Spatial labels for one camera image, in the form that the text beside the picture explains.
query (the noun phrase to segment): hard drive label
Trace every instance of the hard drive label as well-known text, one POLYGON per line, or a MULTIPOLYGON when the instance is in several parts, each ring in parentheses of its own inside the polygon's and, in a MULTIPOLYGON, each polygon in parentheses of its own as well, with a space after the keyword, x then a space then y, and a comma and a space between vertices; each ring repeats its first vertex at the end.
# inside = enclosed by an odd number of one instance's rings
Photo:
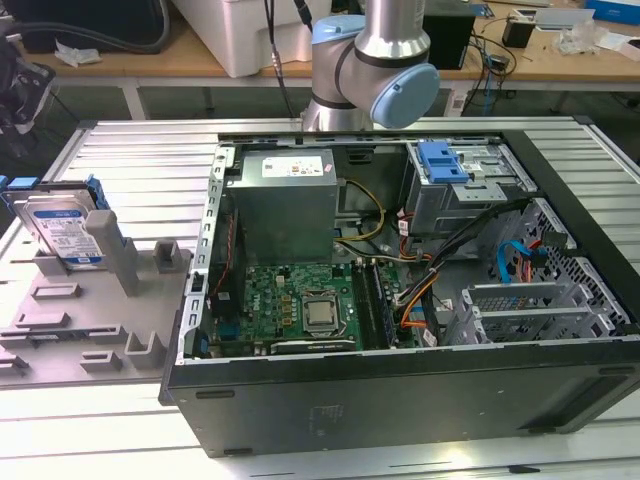
POLYGON ((102 260, 98 244, 84 228, 85 218, 80 210, 38 210, 33 216, 40 234, 62 260, 77 264, 102 260))

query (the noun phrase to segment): table leg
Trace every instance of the table leg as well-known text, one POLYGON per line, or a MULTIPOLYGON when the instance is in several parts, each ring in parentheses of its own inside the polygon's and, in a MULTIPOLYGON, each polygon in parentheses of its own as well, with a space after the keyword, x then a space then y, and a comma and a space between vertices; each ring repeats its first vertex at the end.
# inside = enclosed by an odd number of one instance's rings
POLYGON ((468 85, 454 85, 449 90, 449 97, 447 98, 447 106, 444 109, 445 117, 460 117, 464 104, 467 100, 469 93, 468 85))
POLYGON ((558 114, 562 111, 562 107, 564 106, 564 102, 569 98, 569 92, 562 92, 556 101, 556 104, 551 107, 551 113, 558 114))
POLYGON ((147 113, 147 108, 140 96, 140 90, 138 89, 138 84, 135 80, 126 79, 120 88, 122 89, 124 98, 127 101, 131 120, 148 120, 149 114, 147 113))
POLYGON ((207 118, 213 118, 216 107, 213 105, 213 97, 211 96, 211 88, 202 87, 202 95, 204 96, 204 109, 207 118))

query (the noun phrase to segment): floor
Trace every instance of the floor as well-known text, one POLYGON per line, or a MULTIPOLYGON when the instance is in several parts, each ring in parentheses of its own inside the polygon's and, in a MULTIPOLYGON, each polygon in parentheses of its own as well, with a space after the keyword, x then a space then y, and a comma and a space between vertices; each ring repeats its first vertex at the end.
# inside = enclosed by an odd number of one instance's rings
MULTIPOLYGON (((153 119, 193 118, 250 118, 284 117, 286 111, 277 94, 265 95, 260 88, 213 89, 215 110, 207 111, 204 96, 199 88, 146 88, 144 99, 153 119)), ((290 95, 294 110, 302 111, 310 97, 310 89, 292 88, 290 95)), ((493 108, 496 116, 549 115, 555 104, 557 92, 517 92, 515 98, 502 98, 493 108)), ((125 120, 128 110, 120 91, 113 88, 63 88, 59 98, 80 120, 125 120)), ((481 92, 474 100, 466 116, 480 116, 484 97, 481 92)), ((429 115, 440 116, 444 112, 446 92, 441 92, 429 115)), ((640 160, 640 109, 630 110, 621 105, 609 93, 572 93, 563 106, 562 114, 587 115, 592 118, 634 160, 640 160)), ((73 133, 77 121, 53 98, 45 104, 33 130, 34 149, 31 155, 14 159, 6 145, 0 141, 0 175, 42 176, 66 139, 73 133)), ((11 221, 11 215, 0 208, 0 234, 11 221)))

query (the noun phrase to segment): white storage box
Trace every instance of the white storage box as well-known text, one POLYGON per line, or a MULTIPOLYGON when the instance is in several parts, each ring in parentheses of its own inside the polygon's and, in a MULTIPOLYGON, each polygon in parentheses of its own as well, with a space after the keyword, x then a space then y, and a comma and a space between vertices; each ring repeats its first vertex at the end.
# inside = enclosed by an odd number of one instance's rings
MULTIPOLYGON (((271 65, 263 0, 173 0, 230 77, 271 65)), ((307 0, 313 22, 329 16, 331 0, 307 0)), ((311 33, 293 0, 275 0, 275 39, 282 62, 311 60, 311 33)))

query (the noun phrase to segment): yellow wire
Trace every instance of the yellow wire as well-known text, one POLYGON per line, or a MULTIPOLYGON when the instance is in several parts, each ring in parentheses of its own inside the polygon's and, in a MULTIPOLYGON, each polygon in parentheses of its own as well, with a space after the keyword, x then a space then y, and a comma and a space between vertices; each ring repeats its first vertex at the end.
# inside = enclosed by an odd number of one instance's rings
POLYGON ((371 238, 377 235, 380 232, 380 230, 382 230, 382 227, 384 226, 385 210, 384 208, 382 208, 382 204, 378 201, 375 195, 371 193, 367 188, 365 188, 365 186, 362 185, 361 183, 356 182, 355 180, 346 180, 346 182, 351 183, 352 185, 355 185, 356 187, 360 188, 371 200, 374 201, 374 203, 378 207, 378 210, 380 211, 380 220, 378 221, 378 225, 376 225, 376 228, 374 228, 369 233, 356 235, 355 237, 339 237, 339 238, 336 238, 335 240, 339 242, 357 242, 359 240, 366 240, 368 238, 371 238))

